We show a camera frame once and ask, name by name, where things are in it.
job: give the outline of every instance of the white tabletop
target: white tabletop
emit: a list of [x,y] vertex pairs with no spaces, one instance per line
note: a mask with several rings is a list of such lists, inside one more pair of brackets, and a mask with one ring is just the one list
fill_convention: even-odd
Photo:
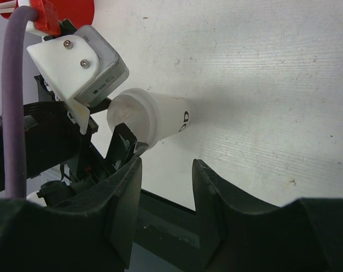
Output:
[[[143,158],[143,189],[194,209],[203,159],[283,205],[343,197],[343,0],[95,0],[93,26],[130,69],[120,91],[185,97],[185,131]],[[105,155],[106,113],[93,143]]]

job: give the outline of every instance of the purple cable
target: purple cable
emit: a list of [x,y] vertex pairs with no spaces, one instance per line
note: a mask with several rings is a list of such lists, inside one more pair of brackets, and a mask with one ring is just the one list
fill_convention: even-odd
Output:
[[28,21],[35,21],[33,7],[15,9],[9,18],[2,60],[2,121],[7,198],[24,198],[27,191],[23,120],[23,41]]

